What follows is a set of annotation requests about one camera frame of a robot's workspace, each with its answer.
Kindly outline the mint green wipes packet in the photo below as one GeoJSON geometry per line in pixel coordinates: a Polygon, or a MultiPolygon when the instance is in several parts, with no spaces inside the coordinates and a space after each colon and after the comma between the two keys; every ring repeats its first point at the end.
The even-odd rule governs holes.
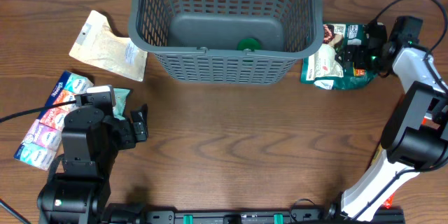
{"type": "Polygon", "coordinates": [[[114,88],[115,106],[113,107],[113,116],[119,120],[124,120],[123,116],[127,96],[130,94],[131,90],[123,88],[114,88]]]}

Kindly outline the dark green food bag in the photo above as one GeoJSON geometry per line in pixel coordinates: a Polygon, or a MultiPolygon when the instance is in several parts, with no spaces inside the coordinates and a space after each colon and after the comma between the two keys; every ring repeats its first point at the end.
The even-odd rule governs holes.
{"type": "Polygon", "coordinates": [[[367,44],[364,25],[326,23],[323,30],[321,47],[303,60],[301,83],[313,84],[324,90],[355,90],[364,88],[377,77],[367,69],[344,68],[335,60],[343,47],[367,44]]]}

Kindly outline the multicolour tissue pack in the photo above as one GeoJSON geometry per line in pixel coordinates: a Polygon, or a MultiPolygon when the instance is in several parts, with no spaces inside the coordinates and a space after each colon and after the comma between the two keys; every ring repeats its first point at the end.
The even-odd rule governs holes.
{"type": "Polygon", "coordinates": [[[62,104],[39,113],[14,154],[27,165],[47,170],[62,140],[65,117],[76,108],[75,96],[83,94],[94,83],[87,77],[64,71],[50,93],[45,106],[62,104]]]}

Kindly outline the beige paper pouch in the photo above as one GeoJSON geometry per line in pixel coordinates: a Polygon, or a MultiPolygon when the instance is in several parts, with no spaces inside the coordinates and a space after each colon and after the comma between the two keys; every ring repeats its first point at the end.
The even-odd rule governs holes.
{"type": "Polygon", "coordinates": [[[90,12],[69,56],[133,81],[144,80],[147,52],[130,38],[116,36],[107,17],[95,10],[90,12]]]}

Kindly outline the orange spaghetti packet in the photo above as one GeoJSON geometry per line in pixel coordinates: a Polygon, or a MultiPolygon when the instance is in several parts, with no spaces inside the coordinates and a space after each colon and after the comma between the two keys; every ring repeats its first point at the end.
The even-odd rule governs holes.
{"type": "MultiPolygon", "coordinates": [[[[427,125],[428,124],[428,119],[424,118],[422,121],[422,125],[427,125]]],[[[377,148],[374,152],[374,155],[372,156],[372,159],[370,161],[370,165],[372,166],[376,160],[379,158],[379,154],[383,151],[383,148],[381,147],[381,144],[378,143],[377,148]]],[[[386,209],[390,209],[393,205],[393,199],[394,199],[395,193],[393,193],[390,197],[388,197],[384,203],[382,204],[383,207],[385,207],[386,209]]]]}

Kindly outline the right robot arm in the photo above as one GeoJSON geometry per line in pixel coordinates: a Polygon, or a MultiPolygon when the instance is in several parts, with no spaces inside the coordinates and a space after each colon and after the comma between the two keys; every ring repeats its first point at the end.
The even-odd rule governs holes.
{"type": "Polygon", "coordinates": [[[329,219],[372,221],[400,186],[447,165],[447,84],[430,50],[419,45],[422,24],[411,16],[395,21],[381,58],[400,79],[405,96],[381,134],[375,161],[331,205],[329,219]]]}

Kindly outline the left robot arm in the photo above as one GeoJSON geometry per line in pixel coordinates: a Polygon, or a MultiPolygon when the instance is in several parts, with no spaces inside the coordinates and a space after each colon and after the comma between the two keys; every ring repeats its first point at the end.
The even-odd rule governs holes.
{"type": "Polygon", "coordinates": [[[99,223],[119,151],[148,138],[148,107],[119,120],[110,106],[84,106],[65,118],[63,154],[52,161],[37,207],[40,223],[99,223]]]}

